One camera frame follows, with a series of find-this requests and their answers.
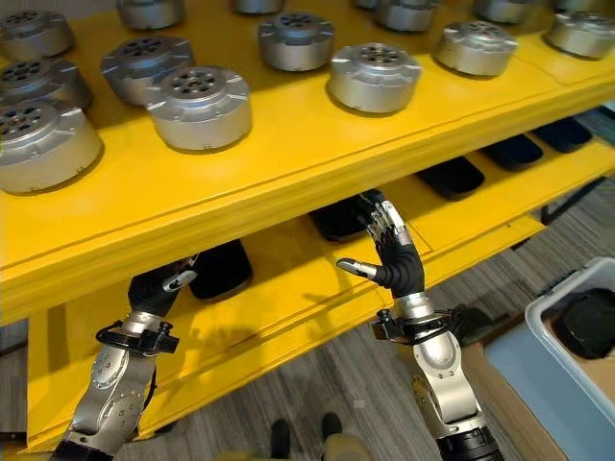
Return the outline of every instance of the plastic bin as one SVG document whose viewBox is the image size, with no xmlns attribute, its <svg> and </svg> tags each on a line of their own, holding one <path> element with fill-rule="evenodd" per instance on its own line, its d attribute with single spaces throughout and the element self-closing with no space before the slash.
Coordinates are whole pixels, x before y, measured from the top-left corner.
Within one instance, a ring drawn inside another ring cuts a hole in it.
<svg viewBox="0 0 615 461">
<path fill-rule="evenodd" d="M 615 259 L 592 259 L 528 305 L 526 321 L 491 342 L 486 355 L 571 461 L 612 461 L 615 405 L 542 320 L 566 295 L 590 288 L 615 290 Z"/>
</svg>

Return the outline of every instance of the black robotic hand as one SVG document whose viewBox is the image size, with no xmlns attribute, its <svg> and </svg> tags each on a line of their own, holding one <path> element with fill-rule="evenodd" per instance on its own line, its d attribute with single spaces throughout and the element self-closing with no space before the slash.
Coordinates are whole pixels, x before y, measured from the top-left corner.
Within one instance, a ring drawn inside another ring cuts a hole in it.
<svg viewBox="0 0 615 461">
<path fill-rule="evenodd" d="M 374 239 L 381 265 L 343 257 L 337 261 L 337 267 L 389 288 L 393 298 L 423 293 L 423 263 L 399 212 L 380 192 L 370 190 L 360 197 L 358 219 Z"/>
</svg>

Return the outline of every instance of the wooden floor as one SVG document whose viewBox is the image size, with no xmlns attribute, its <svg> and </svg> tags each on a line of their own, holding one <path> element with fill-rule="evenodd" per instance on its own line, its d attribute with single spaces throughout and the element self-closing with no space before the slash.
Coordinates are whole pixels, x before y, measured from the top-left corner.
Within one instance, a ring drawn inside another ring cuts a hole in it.
<svg viewBox="0 0 615 461">
<path fill-rule="evenodd" d="M 615 255 L 615 182 L 604 183 L 523 248 L 508 250 L 431 290 L 439 308 L 468 303 L 492 316 L 519 312 L 545 285 L 597 255 Z M 393 345 L 368 327 L 286 363 L 184 418 L 167 435 L 125 446 L 119 461 L 203 461 L 226 450 L 264 455 L 268 426 L 287 418 L 293 459 L 318 460 L 320 418 L 337 412 L 377 460 L 436 460 L 437 448 L 408 392 L 406 370 Z M 25 426 L 25 353 L 0 358 L 0 430 Z M 505 428 L 489 422 L 506 460 L 521 460 Z"/>
</svg>

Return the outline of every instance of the person's foot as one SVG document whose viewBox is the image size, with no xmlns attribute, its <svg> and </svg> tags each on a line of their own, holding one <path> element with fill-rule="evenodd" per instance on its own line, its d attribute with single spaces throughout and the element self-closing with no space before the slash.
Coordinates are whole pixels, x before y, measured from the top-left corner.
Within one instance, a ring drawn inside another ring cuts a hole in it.
<svg viewBox="0 0 615 461">
<path fill-rule="evenodd" d="M 321 428 L 323 432 L 323 442 L 327 442 L 329 436 L 342 433 L 342 422 L 339 421 L 335 413 L 327 413 L 323 417 Z"/>
<path fill-rule="evenodd" d="M 282 418 L 271 425 L 271 457 L 273 459 L 290 457 L 290 427 Z"/>
</svg>

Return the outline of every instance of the silver cylindrical part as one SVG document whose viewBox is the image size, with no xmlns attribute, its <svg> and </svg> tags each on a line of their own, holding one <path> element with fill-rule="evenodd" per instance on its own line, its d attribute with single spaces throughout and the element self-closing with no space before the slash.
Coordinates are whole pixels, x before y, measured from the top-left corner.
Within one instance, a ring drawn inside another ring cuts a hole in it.
<svg viewBox="0 0 615 461">
<path fill-rule="evenodd" d="M 560 12 L 545 40 L 567 53 L 599 60 L 615 44 L 615 21 L 591 12 Z"/>
<path fill-rule="evenodd" d="M 0 188 L 11 193 L 65 182 L 103 152 L 103 142 L 82 110 L 64 102 L 2 108 L 0 130 Z"/>
<path fill-rule="evenodd" d="M 355 0 L 355 6 L 366 10 L 374 10 L 378 5 L 378 0 Z"/>
<path fill-rule="evenodd" d="M 56 99 L 87 108 L 92 93 L 75 64 L 65 60 L 16 62 L 0 69 L 0 106 Z"/>
<path fill-rule="evenodd" d="M 474 12 L 485 19 L 506 24 L 523 22 L 536 6 L 536 0 L 476 0 Z"/>
<path fill-rule="evenodd" d="M 169 73 L 194 65 L 190 44 L 176 36 L 132 38 L 103 57 L 101 71 L 122 101 L 147 103 L 147 87 Z"/>
<path fill-rule="evenodd" d="M 286 12 L 258 27 L 260 55 L 281 70 L 312 70 L 329 61 L 335 28 L 310 12 Z"/>
<path fill-rule="evenodd" d="M 378 0 L 376 22 L 395 31 L 423 32 L 430 28 L 440 0 Z"/>
<path fill-rule="evenodd" d="M 182 22 L 184 0 L 117 0 L 117 12 L 131 29 L 163 29 Z"/>
<path fill-rule="evenodd" d="M 606 0 L 553 0 L 553 7 L 569 12 L 597 12 L 605 2 Z"/>
<path fill-rule="evenodd" d="M 494 24 L 454 22 L 444 29 L 433 58 L 464 74 L 496 76 L 505 71 L 517 46 L 517 40 Z"/>
<path fill-rule="evenodd" d="M 201 151 L 236 142 L 252 127 L 249 87 L 220 67 L 188 67 L 149 90 L 147 109 L 160 137 L 177 149 Z"/>
<path fill-rule="evenodd" d="M 236 12 L 268 14 L 281 10 L 284 0 L 232 0 L 231 4 Z"/>
<path fill-rule="evenodd" d="M 66 18 L 58 12 L 24 10 L 0 19 L 0 54 L 10 61 L 56 56 L 74 41 Z"/>
<path fill-rule="evenodd" d="M 409 103 L 421 69 L 406 51 L 394 46 L 347 46 L 332 58 L 329 93 L 349 108 L 395 112 Z"/>
</svg>

